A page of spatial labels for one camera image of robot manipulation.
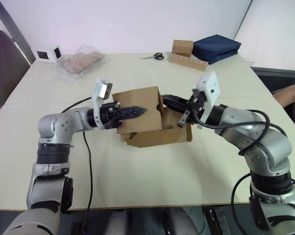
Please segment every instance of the clear plastic bag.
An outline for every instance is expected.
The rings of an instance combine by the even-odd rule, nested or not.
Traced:
[[[56,71],[51,76],[73,84],[84,74],[96,70],[104,61],[105,55],[88,45],[80,46],[74,55],[64,56],[56,64]]]

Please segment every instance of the silver robotic arm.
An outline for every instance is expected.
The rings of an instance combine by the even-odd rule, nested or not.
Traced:
[[[27,194],[28,210],[21,213],[4,235],[56,235],[60,213],[68,210],[73,198],[73,180],[66,177],[74,133],[117,128],[122,120],[136,118],[146,109],[136,106],[120,108],[118,102],[106,103],[112,84],[98,80],[94,93],[94,108],[70,109],[47,115],[38,124],[40,133],[37,161]]]
[[[178,126],[186,122],[199,128],[215,129],[215,133],[240,149],[251,173],[253,195],[249,198],[256,226],[273,235],[295,235],[295,180],[291,178],[288,156],[292,147],[287,137],[269,129],[252,111],[224,105],[215,106],[220,93],[214,72],[205,74],[193,87],[193,95],[184,100],[164,95],[164,104],[183,113]],[[247,125],[231,127],[248,122]]]

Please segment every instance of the black chair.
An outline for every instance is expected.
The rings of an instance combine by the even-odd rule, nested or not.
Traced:
[[[0,30],[0,108],[29,68],[13,41]]]

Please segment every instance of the black scissors handle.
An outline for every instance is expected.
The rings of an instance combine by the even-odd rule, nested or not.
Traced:
[[[162,59],[164,59],[163,53],[155,53],[154,54],[154,59],[155,60],[162,60]]]

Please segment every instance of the brown cardboard box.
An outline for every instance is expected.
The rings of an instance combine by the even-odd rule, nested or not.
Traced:
[[[170,54],[168,61],[174,64],[183,65],[189,68],[205,71],[208,63],[206,61],[192,59],[190,57]]]
[[[191,125],[187,123],[183,128],[177,126],[181,116],[182,114],[166,107],[162,116],[162,130],[121,134],[121,139],[128,145],[139,148],[169,143],[191,142]]]
[[[148,87],[127,92],[113,94],[113,100],[120,103],[120,107],[139,106],[147,111],[141,116],[124,120],[117,129],[118,134],[162,130],[161,114],[163,99],[158,87]]]
[[[172,54],[190,57],[193,50],[193,42],[186,40],[174,40],[172,45]]]

